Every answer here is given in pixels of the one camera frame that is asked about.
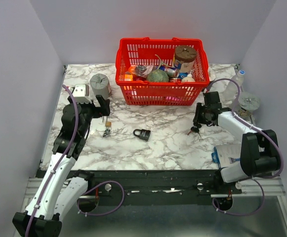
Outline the key with astronaut keychain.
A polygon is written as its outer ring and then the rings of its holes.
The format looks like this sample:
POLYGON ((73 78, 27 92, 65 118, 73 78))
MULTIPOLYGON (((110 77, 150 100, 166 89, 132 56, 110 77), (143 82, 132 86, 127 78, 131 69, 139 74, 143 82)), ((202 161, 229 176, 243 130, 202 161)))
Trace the key with astronaut keychain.
POLYGON ((104 133, 103 133, 103 137, 108 137, 111 133, 111 128, 110 127, 106 127, 104 133))

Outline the black padlock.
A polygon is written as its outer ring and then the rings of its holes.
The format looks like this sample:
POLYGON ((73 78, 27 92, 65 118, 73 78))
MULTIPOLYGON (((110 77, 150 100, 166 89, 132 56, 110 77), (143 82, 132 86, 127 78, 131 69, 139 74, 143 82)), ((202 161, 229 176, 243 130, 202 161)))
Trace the black padlock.
POLYGON ((146 130, 146 129, 135 129, 133 131, 133 135, 137 138, 139 138, 140 140, 143 140, 145 142, 147 142, 150 138, 151 135, 151 131, 150 130, 146 130))

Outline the brass padlock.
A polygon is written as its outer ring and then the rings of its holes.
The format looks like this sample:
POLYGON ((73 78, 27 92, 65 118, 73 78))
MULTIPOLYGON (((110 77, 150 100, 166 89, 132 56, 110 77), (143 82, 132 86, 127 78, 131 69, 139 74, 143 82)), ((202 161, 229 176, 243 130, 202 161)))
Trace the brass padlock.
POLYGON ((112 126, 112 123, 109 121, 109 117, 104 117, 103 122, 106 128, 109 128, 112 126))

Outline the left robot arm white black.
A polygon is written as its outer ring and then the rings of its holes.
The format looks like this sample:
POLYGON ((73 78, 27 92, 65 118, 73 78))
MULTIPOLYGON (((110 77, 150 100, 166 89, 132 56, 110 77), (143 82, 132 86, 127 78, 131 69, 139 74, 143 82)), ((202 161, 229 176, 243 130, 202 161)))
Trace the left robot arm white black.
POLYGON ((63 109, 62 127, 56 137, 49 167, 24 212, 17 212, 13 224, 22 237, 57 237, 62 221, 82 194, 94 191, 93 174, 78 171, 73 181, 63 188, 71 169, 78 160, 90 130, 92 119, 110 114, 110 100, 97 95, 99 106, 92 101, 77 103, 70 96, 69 104, 63 109))

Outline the grey taped can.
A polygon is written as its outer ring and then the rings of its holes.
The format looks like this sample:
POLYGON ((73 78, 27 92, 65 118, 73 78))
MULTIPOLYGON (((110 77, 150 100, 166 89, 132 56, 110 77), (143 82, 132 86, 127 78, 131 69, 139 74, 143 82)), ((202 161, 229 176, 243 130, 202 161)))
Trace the grey taped can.
POLYGON ((111 86, 109 78, 104 74, 95 74, 89 80, 94 96, 101 95, 104 99, 108 99, 111 95, 111 86))
POLYGON ((230 108, 242 119, 249 121, 255 110, 260 107, 260 98, 252 93, 242 91, 238 101, 234 100, 230 108))

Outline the clear plastic water bottle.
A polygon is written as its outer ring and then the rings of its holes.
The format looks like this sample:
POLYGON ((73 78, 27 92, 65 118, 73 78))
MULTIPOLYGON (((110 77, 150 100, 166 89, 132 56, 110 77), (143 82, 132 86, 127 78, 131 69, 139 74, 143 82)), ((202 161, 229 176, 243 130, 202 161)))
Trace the clear plastic water bottle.
POLYGON ((244 75, 245 71, 239 70, 237 74, 231 78, 232 81, 229 81, 226 89, 223 91, 223 96, 227 101, 233 100, 238 95, 238 87, 235 83, 241 87, 244 82, 244 75))

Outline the orange small box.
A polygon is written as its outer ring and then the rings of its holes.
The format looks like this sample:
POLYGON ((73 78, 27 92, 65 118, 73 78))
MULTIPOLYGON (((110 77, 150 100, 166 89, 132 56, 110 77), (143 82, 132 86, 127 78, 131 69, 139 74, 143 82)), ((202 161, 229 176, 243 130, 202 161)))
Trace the orange small box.
POLYGON ((124 81, 133 81, 133 75, 132 74, 124 74, 124 81))

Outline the white pump bottle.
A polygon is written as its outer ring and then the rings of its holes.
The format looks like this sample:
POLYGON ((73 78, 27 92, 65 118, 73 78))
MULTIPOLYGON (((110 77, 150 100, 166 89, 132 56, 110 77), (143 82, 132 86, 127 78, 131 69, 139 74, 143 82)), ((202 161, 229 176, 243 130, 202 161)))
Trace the white pump bottle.
POLYGON ((180 73, 181 82, 195 82, 191 72, 189 73, 180 73))

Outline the grey taped can right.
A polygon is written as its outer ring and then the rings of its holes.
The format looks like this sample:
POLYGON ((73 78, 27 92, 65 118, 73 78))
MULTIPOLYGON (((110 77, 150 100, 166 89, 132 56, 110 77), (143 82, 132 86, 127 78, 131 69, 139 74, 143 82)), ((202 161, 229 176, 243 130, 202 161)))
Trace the grey taped can right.
POLYGON ((238 101, 234 100, 230 108, 242 119, 249 121, 255 110, 260 107, 260 98, 252 93, 242 91, 238 101))

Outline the blue white booklet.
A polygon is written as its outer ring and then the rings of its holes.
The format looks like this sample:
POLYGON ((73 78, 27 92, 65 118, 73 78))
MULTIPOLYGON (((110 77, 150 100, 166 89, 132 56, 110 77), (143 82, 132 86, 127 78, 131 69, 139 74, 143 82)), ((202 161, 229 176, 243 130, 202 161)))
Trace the blue white booklet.
POLYGON ((212 161, 218 168, 229 167, 240 161, 241 144, 217 145, 211 153, 212 161))

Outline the red blue drink can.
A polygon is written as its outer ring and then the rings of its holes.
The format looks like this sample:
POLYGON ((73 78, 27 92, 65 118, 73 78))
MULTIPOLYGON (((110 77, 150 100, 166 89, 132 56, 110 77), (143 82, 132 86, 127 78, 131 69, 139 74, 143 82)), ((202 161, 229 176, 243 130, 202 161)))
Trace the red blue drink can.
POLYGON ((170 78, 179 78, 180 70, 177 68, 160 66, 159 69, 164 71, 170 78))

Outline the green melon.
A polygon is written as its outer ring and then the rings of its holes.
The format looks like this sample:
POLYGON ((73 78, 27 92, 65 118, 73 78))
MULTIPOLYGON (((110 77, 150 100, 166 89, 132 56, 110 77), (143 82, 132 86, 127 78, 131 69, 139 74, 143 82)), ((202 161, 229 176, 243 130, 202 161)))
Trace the green melon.
POLYGON ((169 77, 165 71, 160 70, 160 69, 155 69, 148 74, 147 81, 149 81, 149 82, 168 82, 169 77))

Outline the brown lid cylindrical canister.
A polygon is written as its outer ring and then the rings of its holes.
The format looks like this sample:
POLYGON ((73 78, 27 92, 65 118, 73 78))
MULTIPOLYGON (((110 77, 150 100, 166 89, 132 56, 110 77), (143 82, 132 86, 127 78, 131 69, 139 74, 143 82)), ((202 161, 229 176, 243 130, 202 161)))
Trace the brown lid cylindrical canister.
POLYGON ((196 56, 197 52, 194 48, 187 45, 177 46, 174 50, 173 67, 180 73, 188 73, 194 65, 196 56))

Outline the red plastic basket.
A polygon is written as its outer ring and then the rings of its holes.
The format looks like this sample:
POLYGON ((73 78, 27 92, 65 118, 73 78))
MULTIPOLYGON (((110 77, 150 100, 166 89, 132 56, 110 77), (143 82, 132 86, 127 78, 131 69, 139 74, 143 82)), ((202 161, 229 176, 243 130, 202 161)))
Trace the red plastic basket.
POLYGON ((115 66, 115 81, 128 105, 191 106, 209 85, 208 61, 200 39, 122 38, 115 66), (158 56, 171 64, 174 49, 180 45, 190 46, 197 53, 192 66, 193 82, 125 81, 126 72, 133 65, 158 65, 158 56))

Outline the black mounting rail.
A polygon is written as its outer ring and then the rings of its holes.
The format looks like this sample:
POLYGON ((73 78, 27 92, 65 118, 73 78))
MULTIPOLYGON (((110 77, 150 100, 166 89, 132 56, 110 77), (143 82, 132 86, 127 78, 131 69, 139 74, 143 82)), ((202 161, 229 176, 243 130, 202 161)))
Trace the black mounting rail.
POLYGON ((215 170, 91 170, 91 185, 117 181, 108 192, 99 190, 100 206, 209 205, 211 196, 241 194, 235 183, 223 184, 215 170))

